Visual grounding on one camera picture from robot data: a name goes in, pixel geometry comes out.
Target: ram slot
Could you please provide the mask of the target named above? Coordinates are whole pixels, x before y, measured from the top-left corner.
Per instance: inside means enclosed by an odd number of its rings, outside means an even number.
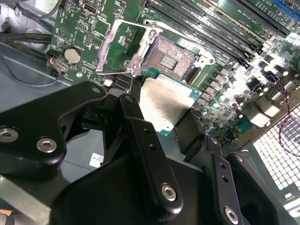
[[[264,12],[256,8],[250,2],[246,0],[230,0],[233,4],[235,4],[238,8],[243,10],[246,14],[251,16],[253,19],[261,23],[263,26],[277,34],[282,38],[286,38],[291,32],[280,25],[278,22],[273,20],[271,17],[266,15]]]
[[[177,8],[176,4],[172,5],[172,3],[167,0],[156,0],[156,2],[158,2],[158,3],[162,2],[165,5],[167,5],[168,7],[170,7],[171,9],[173,9],[174,11],[182,14],[187,21],[189,20],[190,23],[195,23],[195,26],[201,25],[203,30],[205,30],[207,33],[212,35],[215,39],[219,40],[220,42],[225,43],[227,46],[232,48],[234,51],[238,52],[240,55],[243,55],[247,60],[250,60],[253,57],[251,52],[247,52],[245,49],[243,49],[237,43],[234,43],[231,40],[225,39],[222,34],[218,33],[216,30],[214,30],[207,24],[205,24],[205,23],[201,22],[199,19],[191,16],[191,14],[187,14],[182,8]]]
[[[170,15],[168,12],[164,11],[163,9],[159,8],[156,4],[153,4],[151,2],[148,2],[148,8],[158,14],[163,15],[164,17],[168,18],[169,20],[175,22],[178,24],[178,26],[181,26],[183,29],[186,29],[188,32],[192,33],[193,35],[195,35],[197,38],[199,38],[200,40],[202,40],[203,42],[215,47],[218,51],[220,51],[223,54],[226,54],[228,56],[230,56],[231,58],[235,59],[236,61],[238,61],[241,65],[245,66],[245,67],[249,67],[249,65],[247,64],[247,62],[241,58],[240,56],[234,54],[233,52],[229,51],[228,49],[224,48],[222,45],[220,45],[219,43],[216,43],[212,40],[210,40],[207,36],[205,36],[204,34],[200,33],[199,31],[197,31],[196,29],[192,28],[192,27],[188,27],[186,23],[184,23],[182,20],[176,18],[175,16],[173,16],[172,14]]]
[[[192,2],[189,2],[187,0],[179,0],[179,1],[181,2],[182,6],[185,9],[187,9],[189,11],[195,11],[196,13],[198,13],[202,16],[205,16],[207,18],[207,20],[210,23],[214,24],[218,29],[223,30],[224,32],[227,32],[228,34],[234,36],[236,39],[238,39],[244,45],[248,46],[254,52],[257,52],[259,54],[262,52],[263,43],[259,40],[255,40],[255,42],[258,43],[258,45],[256,45],[253,42],[251,42],[250,40],[248,40],[246,38],[248,36],[248,34],[243,29],[241,29],[239,26],[237,26],[235,23],[228,20],[228,18],[226,18],[222,15],[219,15],[219,14],[216,15],[216,16],[220,16],[227,24],[234,27],[234,29],[237,30],[238,33],[234,32],[232,29],[226,27],[224,24],[222,24],[220,21],[218,21],[218,19],[216,19],[214,16],[212,16],[209,13],[205,12],[203,9],[199,8],[197,5],[194,5]]]

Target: sticker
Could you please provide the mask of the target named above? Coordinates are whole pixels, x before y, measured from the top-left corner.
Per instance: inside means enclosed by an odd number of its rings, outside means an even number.
[[[90,159],[90,166],[99,168],[101,166],[101,163],[103,163],[103,160],[104,160],[104,156],[93,153],[92,158]]]

